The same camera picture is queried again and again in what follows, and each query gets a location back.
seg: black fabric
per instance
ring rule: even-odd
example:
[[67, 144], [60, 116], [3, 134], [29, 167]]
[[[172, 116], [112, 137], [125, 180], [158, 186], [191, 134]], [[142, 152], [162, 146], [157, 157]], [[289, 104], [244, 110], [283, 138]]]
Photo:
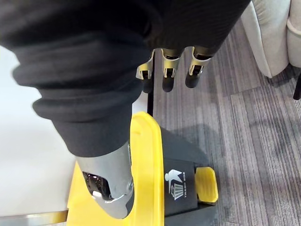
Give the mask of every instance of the black fabric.
[[0, 45], [20, 61], [17, 83], [40, 91], [37, 114], [73, 154], [98, 156], [129, 138], [136, 68], [150, 50], [198, 44], [214, 54], [248, 2], [0, 0]]

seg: yellow foot pedal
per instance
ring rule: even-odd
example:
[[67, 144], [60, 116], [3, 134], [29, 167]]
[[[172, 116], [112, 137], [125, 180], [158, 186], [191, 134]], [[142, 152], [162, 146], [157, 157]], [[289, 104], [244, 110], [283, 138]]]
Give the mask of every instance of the yellow foot pedal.
[[198, 167], [195, 174], [196, 191], [200, 202], [214, 203], [218, 199], [215, 172], [210, 167]]

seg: white chair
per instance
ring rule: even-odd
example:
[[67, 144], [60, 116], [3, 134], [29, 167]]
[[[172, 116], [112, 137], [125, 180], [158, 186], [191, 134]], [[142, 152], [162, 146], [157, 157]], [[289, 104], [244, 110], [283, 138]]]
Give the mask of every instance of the white chair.
[[301, 0], [252, 0], [241, 19], [265, 76], [301, 67]]

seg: floor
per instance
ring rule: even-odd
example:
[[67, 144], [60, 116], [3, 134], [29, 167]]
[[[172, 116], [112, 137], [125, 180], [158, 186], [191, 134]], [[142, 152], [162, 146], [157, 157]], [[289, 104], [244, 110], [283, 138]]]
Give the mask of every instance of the floor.
[[300, 69], [263, 77], [239, 21], [188, 89], [188, 50], [170, 93], [157, 54], [154, 117], [207, 153], [219, 187], [214, 225], [301, 225], [301, 102], [292, 98]]

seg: robotic hand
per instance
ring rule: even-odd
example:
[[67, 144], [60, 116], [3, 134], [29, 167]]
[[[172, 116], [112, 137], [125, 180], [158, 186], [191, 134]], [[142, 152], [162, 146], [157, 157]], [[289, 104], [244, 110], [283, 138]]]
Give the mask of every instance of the robotic hand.
[[[172, 90], [180, 56], [192, 46], [192, 61], [186, 86], [197, 86], [204, 67], [220, 48], [250, 0], [173, 0], [164, 14], [162, 29], [146, 41], [152, 51], [148, 62], [138, 67], [143, 90], [152, 92], [155, 48], [163, 59], [162, 87]], [[97, 157], [77, 157], [90, 194], [113, 218], [125, 218], [134, 203], [131, 153], [128, 142], [117, 150]]]

